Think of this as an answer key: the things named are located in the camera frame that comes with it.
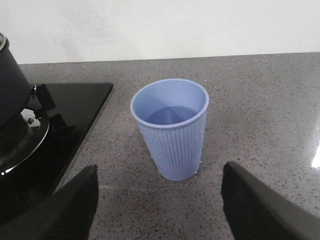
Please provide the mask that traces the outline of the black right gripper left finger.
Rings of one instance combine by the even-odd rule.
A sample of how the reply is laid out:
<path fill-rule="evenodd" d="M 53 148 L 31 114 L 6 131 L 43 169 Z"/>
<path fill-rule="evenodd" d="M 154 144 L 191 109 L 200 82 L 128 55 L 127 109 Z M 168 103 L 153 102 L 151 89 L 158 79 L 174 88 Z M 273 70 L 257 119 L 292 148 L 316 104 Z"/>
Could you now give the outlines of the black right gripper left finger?
<path fill-rule="evenodd" d="M 97 165 L 84 167 L 37 206 L 0 227 L 2 240 L 86 240 L 99 200 Z"/>

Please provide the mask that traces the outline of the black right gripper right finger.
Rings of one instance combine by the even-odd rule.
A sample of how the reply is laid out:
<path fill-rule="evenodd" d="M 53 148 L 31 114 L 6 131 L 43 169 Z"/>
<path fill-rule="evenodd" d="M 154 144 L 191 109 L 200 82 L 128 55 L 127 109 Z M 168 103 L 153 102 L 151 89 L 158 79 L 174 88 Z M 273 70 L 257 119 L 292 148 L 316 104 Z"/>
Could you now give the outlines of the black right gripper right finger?
<path fill-rule="evenodd" d="M 320 219 L 236 162 L 223 167 L 223 211 L 236 240 L 318 240 Z"/>

